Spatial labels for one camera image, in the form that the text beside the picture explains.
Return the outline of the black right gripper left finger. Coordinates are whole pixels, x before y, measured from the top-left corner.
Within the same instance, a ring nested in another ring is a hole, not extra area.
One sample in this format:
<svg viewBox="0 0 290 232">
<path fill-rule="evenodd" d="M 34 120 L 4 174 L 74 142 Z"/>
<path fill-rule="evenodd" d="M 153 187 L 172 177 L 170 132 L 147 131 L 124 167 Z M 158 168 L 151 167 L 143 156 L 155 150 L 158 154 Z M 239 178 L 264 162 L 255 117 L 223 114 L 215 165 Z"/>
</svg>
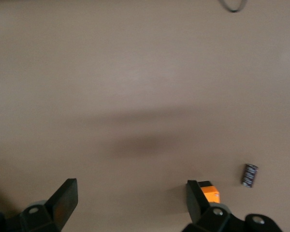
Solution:
<svg viewBox="0 0 290 232">
<path fill-rule="evenodd" d="M 78 204 L 77 179 L 68 178 L 47 200 L 8 219 L 5 232 L 61 232 Z"/>
</svg>

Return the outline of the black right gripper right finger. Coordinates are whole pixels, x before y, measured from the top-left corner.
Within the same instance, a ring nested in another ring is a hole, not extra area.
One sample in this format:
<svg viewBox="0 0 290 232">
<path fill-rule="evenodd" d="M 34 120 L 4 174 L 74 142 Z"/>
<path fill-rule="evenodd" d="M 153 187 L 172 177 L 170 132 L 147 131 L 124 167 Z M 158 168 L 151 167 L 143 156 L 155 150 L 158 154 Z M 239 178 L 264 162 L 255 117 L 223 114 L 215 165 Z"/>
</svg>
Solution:
<svg viewBox="0 0 290 232">
<path fill-rule="evenodd" d="M 207 200 L 203 188 L 209 184 L 209 181 L 187 181 L 186 203 L 192 223 L 182 232 L 246 232 L 245 222 L 235 217 L 226 205 Z"/>
</svg>

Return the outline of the orange box with hole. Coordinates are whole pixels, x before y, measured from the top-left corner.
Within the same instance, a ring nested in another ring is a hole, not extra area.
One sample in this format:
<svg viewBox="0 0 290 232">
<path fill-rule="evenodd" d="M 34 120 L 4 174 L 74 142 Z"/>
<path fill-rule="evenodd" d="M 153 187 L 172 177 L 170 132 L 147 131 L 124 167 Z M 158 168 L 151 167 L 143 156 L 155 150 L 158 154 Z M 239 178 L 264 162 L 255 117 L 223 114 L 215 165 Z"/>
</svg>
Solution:
<svg viewBox="0 0 290 232">
<path fill-rule="evenodd" d="M 210 181 L 200 181 L 198 184 L 210 203 L 220 203 L 220 192 Z"/>
</svg>

